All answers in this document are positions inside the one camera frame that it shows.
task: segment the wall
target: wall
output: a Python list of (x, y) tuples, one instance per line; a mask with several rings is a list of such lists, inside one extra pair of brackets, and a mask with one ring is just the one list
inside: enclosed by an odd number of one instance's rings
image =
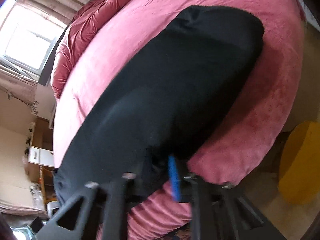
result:
[(50, 120), (52, 110), (56, 102), (51, 86), (45, 87), (38, 84), (35, 94), (35, 101), (38, 102), (36, 108), (37, 115), (41, 118)]
[(15, 205), (33, 207), (21, 158), (27, 136), (0, 127), (0, 199)]
[(0, 126), (26, 135), (29, 123), (35, 119), (27, 105), (15, 98), (8, 100), (7, 93), (0, 90)]

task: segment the window frame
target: window frame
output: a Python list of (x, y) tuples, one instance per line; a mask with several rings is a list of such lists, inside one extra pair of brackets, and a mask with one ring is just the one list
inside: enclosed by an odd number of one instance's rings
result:
[(23, 62), (15, 59), (15, 58), (13, 58), (13, 57), (10, 57), (9, 55), (6, 54), (6, 50), (7, 50), (8, 46), (9, 46), (9, 44), (10, 44), (10, 41), (11, 41), (11, 39), (12, 39), (12, 36), (11, 36), (10, 39), (9, 39), (9, 42), (8, 42), (8, 44), (7, 44), (7, 46), (6, 46), (5, 50), (4, 50), (4, 53), (3, 53), (2, 57), (3, 57), (4, 59), (6, 59), (7, 61), (9, 61), (10, 63), (12, 63), (12, 64), (14, 64), (14, 65), (16, 65), (16, 66), (18, 66), (18, 67), (20, 67), (20, 68), (22, 68), (22, 69), (25, 69), (25, 70), (27, 70), (27, 71), (30, 71), (30, 72), (33, 73), (33, 74), (36, 74), (36, 75), (40, 76), (40, 74), (41, 74), (41, 72), (42, 72), (42, 70), (43, 70), (43, 68), (44, 68), (46, 59), (47, 59), (48, 55), (50, 54), (52, 48), (53, 48), (53, 47), (55, 46), (55, 44), (56, 44), (57, 38), (55, 38), (55, 39), (53, 39), (53, 40), (50, 40), (50, 39), (48, 39), (48, 38), (46, 38), (46, 37), (44, 37), (44, 36), (42, 36), (42, 35), (40, 35), (40, 34), (38, 34), (38, 33), (35, 33), (35, 32), (33, 32), (33, 31), (31, 31), (31, 30), (28, 30), (28, 29), (24, 28), (23, 26), (19, 26), (19, 24), (17, 24), (14, 32), (16, 31), (17, 28), (20, 28), (20, 29), (23, 29), (23, 30), (25, 30), (25, 31), (27, 31), (27, 32), (30, 32), (30, 33), (32, 33), (33, 35), (35, 35), (36, 37), (41, 38), (41, 39), (43, 39), (43, 40), (45, 40), (45, 41), (47, 41), (47, 42), (50, 43), (50, 45), (49, 45), (46, 53), (44, 54), (44, 58), (43, 58), (43, 60), (42, 60), (42, 62), (41, 62), (41, 65), (40, 65), (39, 69), (34, 68), (34, 67), (32, 67), (32, 66), (29, 66), (28, 64), (25, 64), (25, 63), (23, 63)]
[[(14, 6), (12, 6), (12, 8), (11, 8), (10, 12), (8, 13), (8, 15), (11, 13), (12, 9), (13, 9), (15, 6), (20, 6), (20, 5), (15, 4)], [(0, 30), (2, 29), (2, 27), (3, 27), (3, 25), (4, 25), (4, 22), (7, 20), (7, 17), (6, 17), (6, 19), (2, 22), (2, 24), (0, 25)], [(38, 81), (39, 78), (40, 78), (40, 75), (41, 75), (41, 73), (42, 73), (42, 71), (43, 71), (43, 69), (44, 69), (44, 67), (45, 67), (46, 61), (47, 61), (49, 55), (50, 55), (51, 52), (52, 52), (52, 49), (55, 47), (57, 41), (59, 40), (59, 36), (58, 36), (58, 37), (55, 37), (53, 40), (51, 40), (51, 39), (48, 39), (48, 38), (46, 38), (46, 37), (44, 37), (44, 36), (42, 36), (42, 35), (40, 35), (40, 34), (38, 34), (38, 33), (35, 33), (35, 32), (33, 32), (33, 31), (29, 30), (28, 28), (25, 28), (23, 25), (20, 25), (19, 22), (17, 22), (17, 25), (16, 25), (16, 27), (15, 27), (15, 30), (16, 30), (16, 28), (18, 28), (18, 27), (21, 28), (21, 29), (23, 29), (23, 30), (25, 30), (25, 31), (28, 31), (28, 32), (34, 34), (35, 36), (37, 36), (37, 37), (39, 37), (39, 38), (41, 38), (41, 39), (43, 39), (43, 40), (45, 40), (45, 41), (47, 41), (47, 42), (50, 43), (50, 45), (49, 45), (49, 47), (48, 47), (48, 49), (47, 49), (47, 51), (46, 51), (46, 53), (45, 53), (45, 55), (44, 55), (44, 58), (43, 58), (43, 60), (42, 60), (42, 62), (41, 62), (40, 68), (39, 68), (39, 69), (34, 68), (34, 67), (29, 66), (28, 64), (25, 64), (25, 63), (23, 63), (23, 62), (15, 59), (15, 58), (10, 57), (9, 55), (6, 55), (5, 52), (6, 52), (6, 50), (7, 50), (7, 47), (8, 47), (9, 44), (10, 44), (10, 41), (11, 41), (11, 38), (12, 38), (12, 37), (10, 37), (10, 39), (9, 39), (7, 45), (6, 45), (6, 48), (5, 48), (4, 52), (3, 52), (3, 53), (0, 52), (0, 61), (6, 61), (7, 64), (11, 65), (10, 68), (11, 68), (12, 70), (16, 71), (16, 72), (19, 73), (19, 74), (22, 74), (23, 76), (26, 76), (27, 78), (31, 78), (31, 79), (33, 79), (33, 80)], [(64, 28), (63, 28), (62, 26), (60, 26), (60, 27), (61, 27), (61, 33), (63, 33), (63, 32), (64, 32)]]

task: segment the floor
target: floor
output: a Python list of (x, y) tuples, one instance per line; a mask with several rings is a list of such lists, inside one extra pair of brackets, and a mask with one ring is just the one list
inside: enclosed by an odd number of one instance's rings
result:
[[(320, 121), (320, 32), (311, 25), (306, 27), (302, 75), (297, 96), (284, 126), (292, 130), (304, 120)], [(320, 210), (320, 194), (308, 204), (291, 205), (284, 201), (277, 190), (276, 173), (270, 170), (268, 156), (261, 166), (252, 171), (240, 185), (246, 195), (278, 228), (287, 240), (299, 240)]]

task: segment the furniture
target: furniture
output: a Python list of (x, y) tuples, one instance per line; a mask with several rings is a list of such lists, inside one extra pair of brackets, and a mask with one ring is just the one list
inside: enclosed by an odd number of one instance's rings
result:
[(51, 72), (53, 69), (54, 59), (56, 57), (56, 51), (57, 51), (57, 48), (58, 48), (60, 42), (62, 41), (62, 38), (68, 28), (69, 28), (69, 25), (65, 28), (65, 30), (63, 31), (61, 36), (58, 38), (56, 45), (52, 48), (50, 54), (48, 55), (48, 57), (45, 60), (44, 67), (42, 69), (42, 72), (41, 72), (41, 75), (40, 75), (39, 81), (38, 81), (38, 83), (43, 86), (50, 85), (49, 84), (50, 83), (50, 76), (51, 76)]
[[(241, 8), (265, 27), (263, 51), (254, 70), (189, 168), (206, 181), (237, 184), (260, 163), (281, 131), (299, 85), (304, 35), (296, 0), (104, 0), (96, 10), (90, 8), (83, 14), (83, 25), (81, 18), (79, 24), (71, 24), (61, 42), (65, 50), (57, 51), (52, 76), (60, 98), (54, 120), (56, 167), (114, 77), (189, 5)], [(132, 238), (153, 239), (190, 218), (189, 206), (172, 201), (165, 183), (132, 209), (128, 231)]]
[[(185, 162), (173, 155), (169, 157), (169, 167), (175, 200), (192, 206), (193, 240), (286, 240), (238, 187), (205, 182), (189, 173)], [(135, 188), (137, 181), (129, 177), (100, 185), (88, 183), (60, 208), (36, 239), (94, 240), (98, 236), (98, 223), (103, 223), (103, 240), (130, 239), (124, 230), (128, 226), (124, 215), (140, 198), (135, 195)]]
[(47, 170), (44, 166), (40, 166), (40, 185), (44, 207), (51, 201), (57, 201), (53, 187), (52, 171)]
[(28, 170), (29, 178), (32, 182), (38, 182), (40, 178), (40, 166), (48, 170), (53, 170), (53, 130), (49, 128), (49, 122), (37, 118), (31, 136)]
[(59, 210), (60, 204), (59, 201), (51, 201), (47, 204), (47, 212), (49, 219)]

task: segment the white cabinet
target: white cabinet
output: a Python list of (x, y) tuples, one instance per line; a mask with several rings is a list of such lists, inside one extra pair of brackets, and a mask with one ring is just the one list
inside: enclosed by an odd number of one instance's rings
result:
[(39, 164), (43, 166), (54, 167), (53, 152), (40, 149)]
[(29, 150), (29, 162), (39, 163), (40, 149), (35, 147), (30, 147)]
[(45, 149), (30, 147), (28, 161), (43, 166), (54, 167), (53, 152)]

